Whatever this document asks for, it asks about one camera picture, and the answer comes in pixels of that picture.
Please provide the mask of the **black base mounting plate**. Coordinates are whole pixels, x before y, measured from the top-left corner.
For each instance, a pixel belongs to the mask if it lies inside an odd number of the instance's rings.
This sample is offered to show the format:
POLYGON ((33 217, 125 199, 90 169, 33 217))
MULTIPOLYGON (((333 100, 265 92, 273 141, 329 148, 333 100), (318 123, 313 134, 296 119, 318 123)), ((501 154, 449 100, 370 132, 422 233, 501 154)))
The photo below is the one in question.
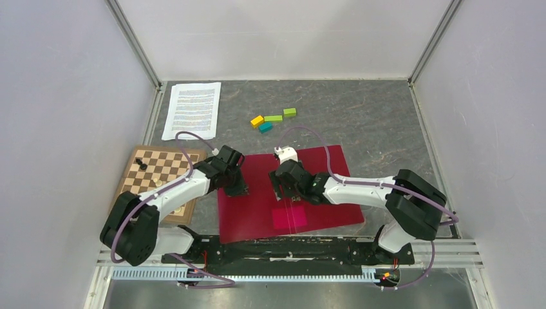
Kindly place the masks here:
POLYGON ((219 276, 357 275, 363 267, 415 262, 409 244, 392 254, 375 241, 340 236, 281 236, 223 244, 218 235, 199 235, 182 257, 219 276))

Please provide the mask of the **long lime green block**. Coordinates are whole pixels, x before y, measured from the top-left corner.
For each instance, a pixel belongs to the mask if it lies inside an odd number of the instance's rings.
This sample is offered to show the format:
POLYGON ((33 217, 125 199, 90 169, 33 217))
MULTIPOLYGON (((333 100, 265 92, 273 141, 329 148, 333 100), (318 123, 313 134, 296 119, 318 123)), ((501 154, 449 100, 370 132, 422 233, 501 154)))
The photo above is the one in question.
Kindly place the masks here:
POLYGON ((282 122, 283 116, 282 115, 268 115, 264 117, 265 122, 282 122))

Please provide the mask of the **wooden chessboard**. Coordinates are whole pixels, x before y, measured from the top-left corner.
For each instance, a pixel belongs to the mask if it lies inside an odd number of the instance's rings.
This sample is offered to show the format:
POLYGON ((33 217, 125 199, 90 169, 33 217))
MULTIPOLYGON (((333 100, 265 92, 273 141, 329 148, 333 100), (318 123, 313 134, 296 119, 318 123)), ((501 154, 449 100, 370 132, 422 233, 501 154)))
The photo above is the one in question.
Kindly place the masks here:
POLYGON ((189 160, 175 147, 136 146, 129 156, 114 198, 125 191, 141 194, 156 189, 153 181, 155 178, 165 185, 185 174, 189 161, 195 164, 207 158, 207 152, 202 149, 188 149, 186 152, 189 160), (147 164, 145 171, 138 168, 135 158, 141 158, 147 164))

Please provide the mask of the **black chess piece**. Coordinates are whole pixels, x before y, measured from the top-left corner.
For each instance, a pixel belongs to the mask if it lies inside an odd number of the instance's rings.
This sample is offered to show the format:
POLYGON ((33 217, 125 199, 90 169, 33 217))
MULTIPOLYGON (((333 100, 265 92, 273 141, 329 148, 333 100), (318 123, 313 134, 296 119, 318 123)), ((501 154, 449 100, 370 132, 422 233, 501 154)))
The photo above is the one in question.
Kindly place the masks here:
POLYGON ((140 170, 145 171, 147 169, 147 164, 145 164, 141 158, 135 158, 135 163, 138 165, 140 170))

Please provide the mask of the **aluminium frame post right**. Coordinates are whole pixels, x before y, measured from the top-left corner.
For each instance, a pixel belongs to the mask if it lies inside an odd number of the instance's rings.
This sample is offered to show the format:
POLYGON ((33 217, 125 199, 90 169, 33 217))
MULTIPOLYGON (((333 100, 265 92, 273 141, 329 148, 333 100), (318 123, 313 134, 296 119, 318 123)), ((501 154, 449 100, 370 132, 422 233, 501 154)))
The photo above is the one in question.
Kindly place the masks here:
POLYGON ((445 12, 440 18, 440 21, 438 22, 435 30, 433 31, 432 36, 430 37, 426 47, 424 48, 424 51, 419 57, 413 71, 411 72, 411 75, 408 78, 408 84, 410 87, 413 87, 416 81, 421 76, 429 59, 431 58, 433 52, 436 50, 438 44, 443 38, 446 30, 448 29, 452 19, 456 15, 462 3, 463 3, 463 0, 450 0, 445 12))

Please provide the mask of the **red clip file folder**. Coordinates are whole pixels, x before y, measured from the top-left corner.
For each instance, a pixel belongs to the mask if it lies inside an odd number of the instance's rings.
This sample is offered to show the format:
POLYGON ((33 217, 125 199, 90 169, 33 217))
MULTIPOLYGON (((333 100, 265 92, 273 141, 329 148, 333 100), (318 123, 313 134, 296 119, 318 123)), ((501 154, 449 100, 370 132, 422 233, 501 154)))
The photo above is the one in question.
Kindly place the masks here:
POLYGON ((278 165, 273 154, 248 155, 241 168, 248 193, 228 197, 223 190, 218 191, 221 243, 364 223, 360 205, 312 205, 301 198, 277 200, 268 174, 278 165))

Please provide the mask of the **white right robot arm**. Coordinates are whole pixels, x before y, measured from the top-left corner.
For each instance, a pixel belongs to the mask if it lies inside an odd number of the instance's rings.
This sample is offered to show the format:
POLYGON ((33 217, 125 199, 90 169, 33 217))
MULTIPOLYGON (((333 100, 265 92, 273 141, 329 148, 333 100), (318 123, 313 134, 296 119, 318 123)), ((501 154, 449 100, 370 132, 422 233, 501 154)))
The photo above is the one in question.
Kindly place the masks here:
POLYGON ((372 255, 381 263, 413 240, 435 240, 446 209, 446 197, 407 169, 385 178, 354 178, 312 174, 301 162, 287 160, 269 177, 278 200, 296 197, 312 205, 356 204, 388 211, 393 220, 378 231, 372 245, 372 255))

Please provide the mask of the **yellow block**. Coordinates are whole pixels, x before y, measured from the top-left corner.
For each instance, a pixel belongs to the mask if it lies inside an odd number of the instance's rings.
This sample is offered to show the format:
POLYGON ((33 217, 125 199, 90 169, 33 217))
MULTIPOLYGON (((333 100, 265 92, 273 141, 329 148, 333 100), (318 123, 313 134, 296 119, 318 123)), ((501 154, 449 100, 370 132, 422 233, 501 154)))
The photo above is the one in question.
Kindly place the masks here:
POLYGON ((265 123, 265 118, 263 116, 261 116, 261 115, 256 116, 255 118, 253 118, 250 121, 250 124, 251 124, 252 128, 254 128, 254 129, 258 128, 260 125, 262 125, 264 123, 265 123))

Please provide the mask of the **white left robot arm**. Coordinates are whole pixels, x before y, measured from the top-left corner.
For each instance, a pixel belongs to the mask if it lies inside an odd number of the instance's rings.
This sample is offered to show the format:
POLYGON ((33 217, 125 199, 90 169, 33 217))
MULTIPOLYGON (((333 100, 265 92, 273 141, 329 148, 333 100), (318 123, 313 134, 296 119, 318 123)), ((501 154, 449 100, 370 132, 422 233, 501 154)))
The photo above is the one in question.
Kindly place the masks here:
POLYGON ((127 262, 139 266, 156 253, 157 244, 167 241, 160 222, 188 201, 217 190, 232 196, 247 193, 241 167, 244 155, 224 145, 213 155, 157 189, 135 194, 118 195, 100 232, 100 241, 110 249, 114 263, 127 262))

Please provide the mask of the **short lime green block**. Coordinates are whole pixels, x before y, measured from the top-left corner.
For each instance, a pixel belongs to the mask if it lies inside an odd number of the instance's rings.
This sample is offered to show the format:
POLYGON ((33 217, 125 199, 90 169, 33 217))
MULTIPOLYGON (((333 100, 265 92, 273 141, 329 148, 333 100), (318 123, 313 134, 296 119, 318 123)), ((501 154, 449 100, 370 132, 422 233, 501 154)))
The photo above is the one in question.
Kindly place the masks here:
POLYGON ((286 108, 283 110, 283 116, 286 118, 295 117, 297 115, 296 108, 286 108))

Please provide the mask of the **aluminium frame post left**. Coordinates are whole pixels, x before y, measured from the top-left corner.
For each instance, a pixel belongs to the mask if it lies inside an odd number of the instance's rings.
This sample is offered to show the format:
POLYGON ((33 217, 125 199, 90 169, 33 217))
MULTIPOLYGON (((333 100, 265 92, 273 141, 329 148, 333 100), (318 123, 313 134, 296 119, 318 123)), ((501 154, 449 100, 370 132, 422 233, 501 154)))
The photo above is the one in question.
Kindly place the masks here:
POLYGON ((105 0, 105 2, 111 13, 113 14, 113 17, 116 20, 120 30, 124 34, 124 37, 129 43, 131 49, 133 50, 133 53, 137 57, 137 60, 144 69, 144 72, 146 73, 148 79, 156 89, 160 89, 162 86, 162 81, 156 74, 156 71, 154 70, 149 58, 147 57, 120 3, 117 0, 105 0))

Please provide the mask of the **printed white paper sheets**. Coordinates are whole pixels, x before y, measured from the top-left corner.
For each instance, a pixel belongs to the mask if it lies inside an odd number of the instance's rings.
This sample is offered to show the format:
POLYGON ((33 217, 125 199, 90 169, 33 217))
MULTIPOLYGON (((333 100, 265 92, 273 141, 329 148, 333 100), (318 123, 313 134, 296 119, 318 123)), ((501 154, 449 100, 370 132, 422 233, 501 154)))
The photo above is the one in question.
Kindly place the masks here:
POLYGON ((162 140, 174 140, 180 131, 205 140, 216 137, 220 82, 176 84, 171 88, 162 140))

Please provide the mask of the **teal block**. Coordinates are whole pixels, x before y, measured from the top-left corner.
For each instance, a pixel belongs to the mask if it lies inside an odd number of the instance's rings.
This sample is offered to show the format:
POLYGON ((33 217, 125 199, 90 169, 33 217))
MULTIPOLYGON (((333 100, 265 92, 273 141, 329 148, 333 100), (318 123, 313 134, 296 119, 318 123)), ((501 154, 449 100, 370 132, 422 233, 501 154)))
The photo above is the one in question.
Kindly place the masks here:
POLYGON ((264 122, 258 126, 258 130, 262 134, 269 132, 272 128, 273 128, 273 124, 271 122, 264 122))

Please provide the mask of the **aluminium frame post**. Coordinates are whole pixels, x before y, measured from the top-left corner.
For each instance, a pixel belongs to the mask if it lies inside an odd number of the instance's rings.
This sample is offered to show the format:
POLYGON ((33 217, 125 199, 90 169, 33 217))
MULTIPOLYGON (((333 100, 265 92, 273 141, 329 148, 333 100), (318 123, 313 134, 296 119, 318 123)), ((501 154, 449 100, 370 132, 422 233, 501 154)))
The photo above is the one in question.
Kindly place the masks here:
POLYGON ((156 89, 160 89, 162 86, 162 81, 156 74, 156 71, 154 70, 149 58, 147 57, 120 3, 117 0, 105 0, 105 2, 111 13, 113 14, 113 17, 116 20, 120 30, 124 34, 124 37, 129 43, 131 49, 133 50, 133 53, 137 57, 137 60, 144 69, 144 72, 146 73, 148 79, 156 89))
POLYGON ((463 3, 463 0, 450 0, 445 12, 440 18, 440 21, 438 22, 435 30, 433 31, 432 36, 430 37, 426 47, 424 48, 424 51, 419 57, 413 71, 411 72, 411 75, 408 78, 408 84, 410 87, 413 87, 416 81, 421 76, 429 59, 431 58, 433 52, 436 50, 438 44, 443 38, 446 30, 448 29, 452 19, 456 15, 462 3, 463 3))

